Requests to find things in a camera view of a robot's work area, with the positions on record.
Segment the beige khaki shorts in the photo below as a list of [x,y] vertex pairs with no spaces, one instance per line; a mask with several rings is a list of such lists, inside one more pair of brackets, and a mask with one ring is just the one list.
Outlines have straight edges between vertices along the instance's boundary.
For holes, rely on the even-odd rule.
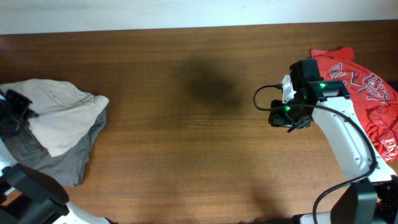
[[107,97],[79,90],[65,81],[31,79],[1,85],[30,99],[39,116],[29,119],[29,129],[52,157],[76,146],[109,103]]

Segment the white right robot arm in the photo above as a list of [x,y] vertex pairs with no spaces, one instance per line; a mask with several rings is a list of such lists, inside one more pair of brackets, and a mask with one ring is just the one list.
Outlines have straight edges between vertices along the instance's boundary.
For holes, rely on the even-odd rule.
[[326,136],[345,181],[324,191],[308,214],[294,223],[397,223],[397,174],[377,153],[361,127],[351,95],[343,82],[280,84],[281,126],[291,131],[314,121]]

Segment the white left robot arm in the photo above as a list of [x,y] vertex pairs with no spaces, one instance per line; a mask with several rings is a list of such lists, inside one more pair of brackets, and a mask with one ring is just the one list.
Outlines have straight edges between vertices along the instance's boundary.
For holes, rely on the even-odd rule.
[[[1,92],[1,139],[15,136],[29,118],[38,117],[28,97]],[[18,163],[1,142],[1,223],[114,224],[70,202],[65,189],[51,176]]]

